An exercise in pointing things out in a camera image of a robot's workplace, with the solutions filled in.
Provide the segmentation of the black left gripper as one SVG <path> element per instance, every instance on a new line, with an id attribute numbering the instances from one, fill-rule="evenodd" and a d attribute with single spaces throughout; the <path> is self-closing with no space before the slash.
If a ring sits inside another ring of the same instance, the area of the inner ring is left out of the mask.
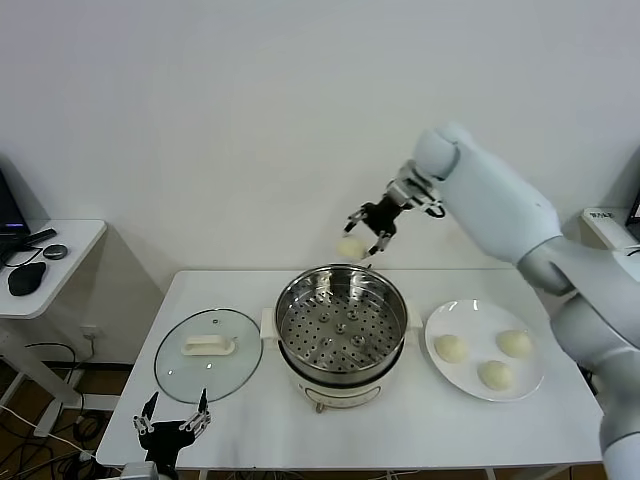
<path id="1" fill-rule="evenodd" d="M 152 424 L 159 393 L 155 392 L 133 417 L 140 446 L 146 451 L 145 460 L 155 464 L 176 464 L 180 451 L 191 446 L 211 423 L 207 389 L 202 390 L 197 410 L 184 422 L 165 421 Z"/>

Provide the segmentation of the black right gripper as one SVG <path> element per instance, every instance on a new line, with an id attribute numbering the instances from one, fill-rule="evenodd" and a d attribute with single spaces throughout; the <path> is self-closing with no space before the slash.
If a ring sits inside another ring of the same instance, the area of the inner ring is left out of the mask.
<path id="1" fill-rule="evenodd" d="M 378 203 L 365 203 L 362 208 L 349 215 L 343 229 L 347 236 L 361 222 L 377 235 L 376 242 L 368 248 L 368 257 L 383 252 L 397 229 L 395 219 L 400 215 L 400 207 L 388 196 L 383 196 Z"/>

